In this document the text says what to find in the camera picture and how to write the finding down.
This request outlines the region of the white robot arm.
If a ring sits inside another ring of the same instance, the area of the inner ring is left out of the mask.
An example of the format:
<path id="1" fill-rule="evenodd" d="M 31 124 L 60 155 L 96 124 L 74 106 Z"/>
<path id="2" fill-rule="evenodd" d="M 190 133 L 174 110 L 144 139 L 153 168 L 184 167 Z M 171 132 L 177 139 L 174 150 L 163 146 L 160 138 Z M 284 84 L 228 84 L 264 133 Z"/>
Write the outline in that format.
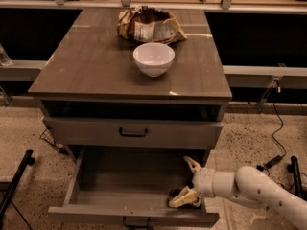
<path id="1" fill-rule="evenodd" d="M 184 160 L 193 173 L 193 187 L 184 187 L 169 201 L 171 208 L 200 206 L 205 198 L 223 197 L 242 206 L 267 205 L 290 221 L 298 230 L 307 230 L 307 201 L 289 193 L 267 175 L 251 166 L 235 172 L 202 167 L 189 156 Z"/>

